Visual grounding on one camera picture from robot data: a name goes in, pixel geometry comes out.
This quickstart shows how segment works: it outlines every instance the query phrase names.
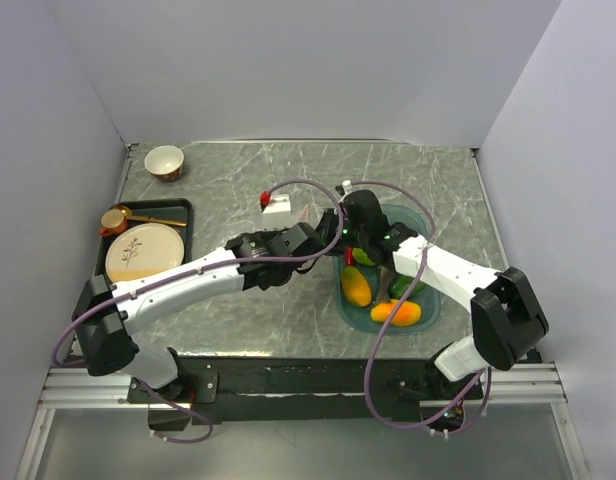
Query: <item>orange cup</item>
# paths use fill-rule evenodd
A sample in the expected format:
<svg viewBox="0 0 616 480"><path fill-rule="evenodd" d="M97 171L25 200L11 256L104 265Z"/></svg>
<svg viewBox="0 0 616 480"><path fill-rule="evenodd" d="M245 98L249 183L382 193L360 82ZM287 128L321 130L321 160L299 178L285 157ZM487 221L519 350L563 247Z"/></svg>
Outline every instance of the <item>orange cup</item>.
<svg viewBox="0 0 616 480"><path fill-rule="evenodd" d="M119 235L128 228L128 219L116 208L108 210L101 216L101 228L99 235L109 237L111 235Z"/></svg>

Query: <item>white wall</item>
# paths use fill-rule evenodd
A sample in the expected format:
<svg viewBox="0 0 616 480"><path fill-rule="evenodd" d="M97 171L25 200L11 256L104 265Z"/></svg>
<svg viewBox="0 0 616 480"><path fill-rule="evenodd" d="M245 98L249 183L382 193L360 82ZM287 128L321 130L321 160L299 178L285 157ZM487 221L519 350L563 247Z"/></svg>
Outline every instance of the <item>white wall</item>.
<svg viewBox="0 0 616 480"><path fill-rule="evenodd" d="M480 146L559 0L47 0L127 142Z"/></svg>
<svg viewBox="0 0 616 480"><path fill-rule="evenodd" d="M0 0L0 479L93 264L123 144L39 0Z"/></svg>
<svg viewBox="0 0 616 480"><path fill-rule="evenodd" d="M616 479L616 0L564 0L479 154L595 479Z"/></svg>

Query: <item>floral design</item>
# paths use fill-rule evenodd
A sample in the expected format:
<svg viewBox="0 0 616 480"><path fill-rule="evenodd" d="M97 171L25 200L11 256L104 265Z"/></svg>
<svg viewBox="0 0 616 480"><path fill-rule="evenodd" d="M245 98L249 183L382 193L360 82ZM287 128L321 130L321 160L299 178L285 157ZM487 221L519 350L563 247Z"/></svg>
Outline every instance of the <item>floral design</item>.
<svg viewBox="0 0 616 480"><path fill-rule="evenodd" d="M141 243L139 239L135 237L130 243L128 243L128 246L124 249L124 254L121 257L121 260L123 262L126 262L126 268L128 268L130 260L139 255L139 245L143 245L143 243Z"/></svg>

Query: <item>table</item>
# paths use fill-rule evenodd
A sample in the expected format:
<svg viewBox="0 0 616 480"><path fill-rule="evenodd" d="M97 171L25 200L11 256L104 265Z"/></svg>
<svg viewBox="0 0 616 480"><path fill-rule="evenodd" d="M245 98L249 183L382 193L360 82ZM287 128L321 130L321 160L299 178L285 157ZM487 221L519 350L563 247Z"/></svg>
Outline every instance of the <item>table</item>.
<svg viewBox="0 0 616 480"><path fill-rule="evenodd" d="M193 258L256 227L259 195L277 182L308 177L333 188L345 179L395 183L428 206L435 243L480 265L503 269L496 231L472 153L394 143L190 143L177 182L156 181L143 159L156 144L133 145L122 201L184 197L194 206ZM380 202L412 207L397 192L373 188ZM294 208L308 205L316 225L329 200L307 186L288 187ZM332 260L267 292L216 297L155 323L146 335L180 355L364 358L375 336L349 327L334 300ZM442 296L441 315L425 332L387 337L379 356L428 358L470 332L470 317Z"/></svg>

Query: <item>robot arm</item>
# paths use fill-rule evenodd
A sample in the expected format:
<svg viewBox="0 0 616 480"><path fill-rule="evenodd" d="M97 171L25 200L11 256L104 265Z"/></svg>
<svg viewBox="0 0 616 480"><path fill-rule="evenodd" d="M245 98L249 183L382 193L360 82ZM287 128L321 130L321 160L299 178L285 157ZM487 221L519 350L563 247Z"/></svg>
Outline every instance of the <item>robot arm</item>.
<svg viewBox="0 0 616 480"><path fill-rule="evenodd" d="M433 356L434 367L451 382L492 366L510 370L546 333L548 322L526 275L516 268L498 272L453 255L406 225L389 225L368 190L348 193L342 203L352 240L371 260L414 277L428 248L421 280L471 314L472 335Z"/></svg>
<svg viewBox="0 0 616 480"><path fill-rule="evenodd" d="M455 382L487 366L508 370L547 333L543 312L519 270L509 268L502 273L475 265L429 245L401 223L390 225L368 190L351 192L341 203L348 234L329 255L339 255L349 246L361 247L376 264L415 276L422 252L428 248L422 281L471 313L473 334L444 347L431 359L431 369L443 379ZM251 260L239 265L236 259L316 253L334 238L336 224L334 212L326 210L316 229L298 223L276 232L242 234L194 262L141 280L119 282L112 289L102 277L91 279L75 316L111 296L125 299L116 309L104 310L77 329L89 373L98 376L121 370L161 389L166 396L175 396L181 388L177 380L183 375L176 352L155 346L142 338L141 331L195 302L285 284L301 263ZM231 260L235 263L204 272L206 265ZM191 270L197 275L186 275ZM154 288L137 294L148 286Z"/></svg>

